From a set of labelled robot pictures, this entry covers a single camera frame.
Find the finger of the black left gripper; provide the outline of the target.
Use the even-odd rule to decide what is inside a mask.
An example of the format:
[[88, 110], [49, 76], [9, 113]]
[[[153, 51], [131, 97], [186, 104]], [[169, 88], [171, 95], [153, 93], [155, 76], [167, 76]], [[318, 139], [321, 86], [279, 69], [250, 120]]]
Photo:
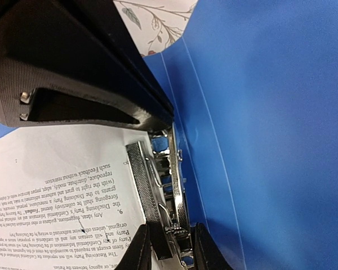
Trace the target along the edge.
[[0, 1], [0, 123], [170, 129], [174, 108], [113, 1]]

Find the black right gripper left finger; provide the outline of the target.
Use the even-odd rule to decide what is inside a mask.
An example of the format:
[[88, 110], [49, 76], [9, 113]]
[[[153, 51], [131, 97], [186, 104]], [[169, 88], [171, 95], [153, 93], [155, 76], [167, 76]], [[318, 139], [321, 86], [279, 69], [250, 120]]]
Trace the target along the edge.
[[128, 249], [121, 259], [121, 269], [149, 270], [152, 268], [152, 250], [150, 244], [150, 229], [142, 224], [136, 231]]

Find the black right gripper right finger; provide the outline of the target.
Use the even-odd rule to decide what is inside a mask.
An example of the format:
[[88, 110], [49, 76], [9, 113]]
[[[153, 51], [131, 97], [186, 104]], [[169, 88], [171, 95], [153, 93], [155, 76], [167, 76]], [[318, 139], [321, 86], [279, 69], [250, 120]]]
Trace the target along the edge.
[[197, 270], [233, 270], [203, 223], [193, 227], [193, 254]]

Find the printed paper sheet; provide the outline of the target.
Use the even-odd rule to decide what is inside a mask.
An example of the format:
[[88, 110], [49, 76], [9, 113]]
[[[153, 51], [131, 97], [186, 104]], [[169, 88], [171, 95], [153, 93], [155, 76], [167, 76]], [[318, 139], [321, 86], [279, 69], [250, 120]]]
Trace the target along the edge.
[[0, 269], [115, 269], [145, 222], [126, 146], [145, 132], [0, 124]]

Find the blue ring binder folder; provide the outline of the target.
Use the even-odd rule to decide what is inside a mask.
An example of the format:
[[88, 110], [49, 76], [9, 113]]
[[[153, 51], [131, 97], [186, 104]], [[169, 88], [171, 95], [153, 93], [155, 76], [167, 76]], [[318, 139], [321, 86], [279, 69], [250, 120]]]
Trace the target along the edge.
[[195, 269], [197, 223], [233, 269], [338, 269], [338, 1], [198, 1], [142, 58], [174, 122], [111, 128], [148, 136], [126, 151], [151, 269]]

